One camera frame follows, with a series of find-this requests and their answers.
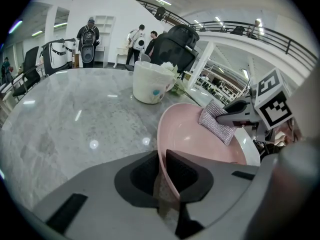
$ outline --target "black shirt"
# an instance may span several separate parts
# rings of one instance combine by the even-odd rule
[[[149,53],[151,52],[152,48],[154,47],[155,45],[155,40],[156,39],[152,39],[148,45],[148,47],[145,49],[145,54],[149,56]]]
[[[79,41],[79,46],[78,46],[79,52],[81,52],[81,48],[82,48],[81,36],[82,36],[82,34],[84,33],[85,28],[86,28],[86,26],[83,26],[82,28],[80,28],[78,34],[76,35],[76,38],[77,38],[77,39],[80,39],[80,41]],[[96,44],[97,44],[97,40],[98,40],[99,37],[100,37],[99,29],[98,29],[97,27],[95,27],[95,28],[92,29],[92,30],[93,30],[94,33],[95,33],[95,41],[94,41],[93,46],[96,47],[96,46],[97,46],[97,45],[96,45]]]

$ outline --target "white cube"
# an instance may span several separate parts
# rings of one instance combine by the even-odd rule
[[[279,69],[268,72],[256,87],[254,108],[271,130],[293,117],[287,106],[291,90]]]

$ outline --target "railing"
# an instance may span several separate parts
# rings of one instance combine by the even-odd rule
[[[237,21],[206,21],[200,22],[199,24],[191,24],[191,27],[200,32],[220,32],[240,36],[243,35],[259,42],[266,43],[293,57],[309,71],[315,67],[318,60],[312,52],[298,42],[266,27],[263,27],[263,34],[261,34],[260,28],[255,27],[254,24]]]
[[[143,7],[145,7],[153,15],[155,15],[158,8],[161,7],[159,5],[156,5],[156,4],[153,4],[150,2],[146,2],[146,1],[142,1],[142,0],[136,0],[136,1],[139,2]],[[165,9],[165,13],[161,16],[160,19],[161,19],[161,21],[168,23],[172,26],[179,25],[179,24],[185,24],[188,26],[191,25],[190,22],[186,21],[184,18],[181,18],[179,15],[177,15],[167,9]]]

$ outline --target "white shirt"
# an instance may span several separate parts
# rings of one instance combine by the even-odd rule
[[[139,37],[142,37],[144,35],[144,31],[143,30],[139,30],[139,29],[136,29],[134,30],[130,35],[129,35],[129,38],[131,39],[131,43],[129,44],[129,48],[131,48],[135,41],[139,38]]]

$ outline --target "dark hair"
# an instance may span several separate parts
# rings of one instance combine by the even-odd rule
[[[154,34],[156,37],[158,36],[158,33],[156,31],[151,31],[151,34]]]

